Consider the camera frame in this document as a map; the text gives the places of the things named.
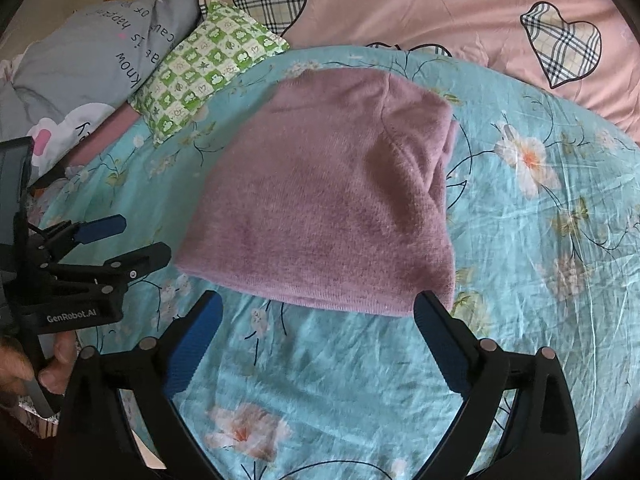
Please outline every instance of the pink fleece fabric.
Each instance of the pink fleece fabric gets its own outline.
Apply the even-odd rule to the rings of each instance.
[[[207,177],[177,267],[310,307],[409,316],[450,308],[445,175],[450,105],[372,69],[281,82]]]

